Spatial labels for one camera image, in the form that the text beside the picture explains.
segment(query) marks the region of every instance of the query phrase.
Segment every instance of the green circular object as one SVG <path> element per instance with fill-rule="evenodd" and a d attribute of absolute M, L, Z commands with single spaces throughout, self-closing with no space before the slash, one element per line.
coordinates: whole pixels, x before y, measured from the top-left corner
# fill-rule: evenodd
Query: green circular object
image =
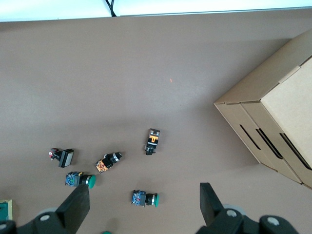
<path fill-rule="evenodd" d="M 96 180 L 97 180 L 96 176 L 92 175 L 91 178 L 88 181 L 88 186 L 89 186 L 90 189 L 94 187 L 94 185 L 96 183 Z"/>
<path fill-rule="evenodd" d="M 157 195 L 155 196 L 155 202 L 154 202 L 155 207 L 158 206 L 158 203 L 159 203 L 159 195 L 157 194 Z"/>

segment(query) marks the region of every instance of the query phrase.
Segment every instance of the robotic claw finger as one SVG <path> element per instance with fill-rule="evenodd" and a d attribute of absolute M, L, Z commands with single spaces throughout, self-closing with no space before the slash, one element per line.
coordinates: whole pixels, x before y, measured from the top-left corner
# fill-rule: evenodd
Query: robotic claw finger
<path fill-rule="evenodd" d="M 0 234 L 75 234 L 90 210 L 87 185 L 79 185 L 55 212 L 38 215 L 16 227 L 14 221 L 0 221 Z M 298 234 L 285 219 L 265 215 L 259 222 L 234 209 L 225 209 L 209 183 L 200 184 L 200 210 L 206 226 L 196 234 Z"/>

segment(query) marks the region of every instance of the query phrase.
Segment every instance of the silver bolt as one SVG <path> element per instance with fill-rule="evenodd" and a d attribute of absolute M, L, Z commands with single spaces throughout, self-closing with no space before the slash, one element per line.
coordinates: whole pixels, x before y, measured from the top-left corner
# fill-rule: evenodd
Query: silver bolt
<path fill-rule="evenodd" d="M 5 223 L 3 223 L 3 224 L 0 224 L 0 230 L 3 230 L 3 229 L 5 229 L 6 228 L 6 224 Z"/>
<path fill-rule="evenodd" d="M 50 218 L 50 216 L 48 214 L 41 216 L 40 221 L 46 221 Z"/>
<path fill-rule="evenodd" d="M 235 212 L 235 211 L 232 211 L 232 210 L 228 210 L 228 211 L 226 212 L 226 214 L 227 214 L 229 217 L 236 217 L 236 216 L 237 216 L 236 212 Z"/>
<path fill-rule="evenodd" d="M 273 217 L 268 217 L 268 222 L 274 226 L 278 226 L 279 225 L 279 222 L 276 218 L 273 218 Z"/>

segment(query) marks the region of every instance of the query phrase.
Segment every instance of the box top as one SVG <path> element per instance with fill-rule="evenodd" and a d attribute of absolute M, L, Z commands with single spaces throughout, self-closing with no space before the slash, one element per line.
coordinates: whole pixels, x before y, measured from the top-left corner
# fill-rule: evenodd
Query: box top
<path fill-rule="evenodd" d="M 215 103 L 260 101 L 312 56 L 312 29 L 287 42 Z"/>
<path fill-rule="evenodd" d="M 312 167 L 312 58 L 261 102 Z"/>

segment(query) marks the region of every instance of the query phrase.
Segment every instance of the black cable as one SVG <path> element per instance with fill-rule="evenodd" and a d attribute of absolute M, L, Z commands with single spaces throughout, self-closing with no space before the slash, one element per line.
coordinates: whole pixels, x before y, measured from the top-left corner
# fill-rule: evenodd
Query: black cable
<path fill-rule="evenodd" d="M 114 7 L 114 0 L 112 0 L 112 4 L 109 3 L 108 0 L 105 0 L 109 9 L 111 10 L 111 15 L 112 17 L 116 17 L 117 15 L 115 14 L 114 10 L 113 10 L 113 7 Z"/>

